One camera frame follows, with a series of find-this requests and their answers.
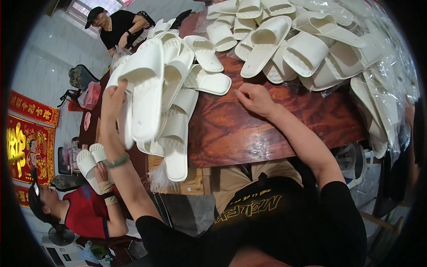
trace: jade bangle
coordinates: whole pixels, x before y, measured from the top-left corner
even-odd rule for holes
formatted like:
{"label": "jade bangle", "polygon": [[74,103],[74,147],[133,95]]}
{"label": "jade bangle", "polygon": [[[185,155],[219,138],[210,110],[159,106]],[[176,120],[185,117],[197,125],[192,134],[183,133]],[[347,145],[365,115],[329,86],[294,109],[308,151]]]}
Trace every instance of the jade bangle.
{"label": "jade bangle", "polygon": [[118,167],[120,165],[125,164],[129,160],[129,154],[126,153],[125,155],[121,156],[120,158],[116,159],[115,161],[107,161],[106,165],[108,169],[112,169],[115,167]]}

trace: khaki pants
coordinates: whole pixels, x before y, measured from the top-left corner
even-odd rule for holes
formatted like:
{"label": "khaki pants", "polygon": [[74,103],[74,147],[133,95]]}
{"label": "khaki pants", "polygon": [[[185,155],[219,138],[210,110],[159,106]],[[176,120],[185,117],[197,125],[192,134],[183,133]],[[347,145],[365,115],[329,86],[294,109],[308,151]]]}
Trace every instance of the khaki pants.
{"label": "khaki pants", "polygon": [[258,181],[258,177],[261,173],[265,173],[267,177],[289,177],[294,179],[299,185],[303,186],[301,176],[285,158],[252,163],[253,181],[249,180],[249,178],[234,165],[225,167],[220,171],[219,191],[213,192],[218,213],[222,214],[237,191]]}

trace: wooden table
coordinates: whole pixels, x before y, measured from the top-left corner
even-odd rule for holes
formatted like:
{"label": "wooden table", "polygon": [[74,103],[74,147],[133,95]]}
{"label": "wooden table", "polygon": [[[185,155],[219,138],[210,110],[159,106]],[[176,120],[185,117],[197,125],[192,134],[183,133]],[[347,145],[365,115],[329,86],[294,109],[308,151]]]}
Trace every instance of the wooden table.
{"label": "wooden table", "polygon": [[[182,22],[180,37],[193,35],[199,15],[190,15]],[[348,88],[341,88],[326,98],[303,87],[295,94],[283,85],[270,83],[262,72],[254,78],[243,79],[240,70],[244,62],[227,57],[228,51],[216,54],[232,86],[222,97],[200,92],[189,124],[188,158],[192,166],[223,166],[295,155],[281,132],[239,103],[234,90],[243,82],[264,85],[276,103],[304,122],[328,148],[366,139],[367,132]]]}

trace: black cap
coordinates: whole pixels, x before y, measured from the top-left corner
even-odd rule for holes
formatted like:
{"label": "black cap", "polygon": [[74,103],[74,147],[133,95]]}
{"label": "black cap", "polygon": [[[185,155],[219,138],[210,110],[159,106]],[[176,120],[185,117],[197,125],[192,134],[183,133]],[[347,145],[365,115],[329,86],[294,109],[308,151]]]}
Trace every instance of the black cap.
{"label": "black cap", "polygon": [[37,170],[31,169],[32,185],[28,190],[28,202],[34,215],[44,223],[50,223],[50,217],[43,212],[43,204],[40,200],[40,185],[37,183]]}
{"label": "black cap", "polygon": [[104,12],[104,8],[100,6],[97,6],[96,8],[92,9],[88,14],[88,21],[86,22],[85,29],[89,28],[92,25],[94,19],[96,19],[96,17],[98,16],[98,14],[102,12]]}

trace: red banner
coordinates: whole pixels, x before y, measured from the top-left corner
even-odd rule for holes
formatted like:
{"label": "red banner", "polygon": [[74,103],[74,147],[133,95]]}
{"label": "red banner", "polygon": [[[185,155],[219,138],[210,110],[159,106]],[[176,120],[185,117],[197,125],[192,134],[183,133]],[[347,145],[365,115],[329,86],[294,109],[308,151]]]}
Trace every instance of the red banner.
{"label": "red banner", "polygon": [[59,109],[34,101],[15,91],[10,93],[8,109],[53,127],[58,125]]}
{"label": "red banner", "polygon": [[32,183],[30,170],[36,166],[38,183],[50,185],[50,181],[55,177],[55,129],[9,114],[7,119],[7,156],[12,179]]}
{"label": "red banner", "polygon": [[25,208],[29,208],[28,190],[29,188],[15,185],[15,193],[18,198],[19,205]]}

